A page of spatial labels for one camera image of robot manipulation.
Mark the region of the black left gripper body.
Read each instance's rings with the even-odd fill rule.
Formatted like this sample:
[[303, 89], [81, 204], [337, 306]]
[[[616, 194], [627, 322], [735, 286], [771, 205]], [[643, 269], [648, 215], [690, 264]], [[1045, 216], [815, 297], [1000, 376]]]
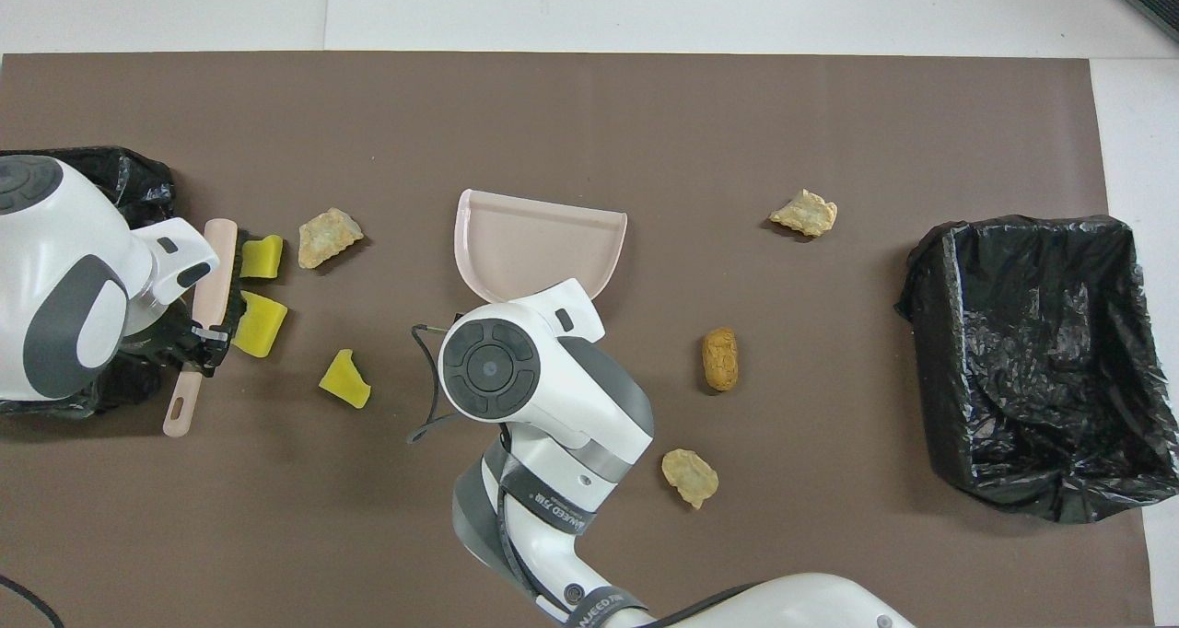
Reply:
[[204, 343], [195, 329], [193, 313], [185, 297], [173, 300], [162, 316], [162, 359], [173, 366], [202, 366]]

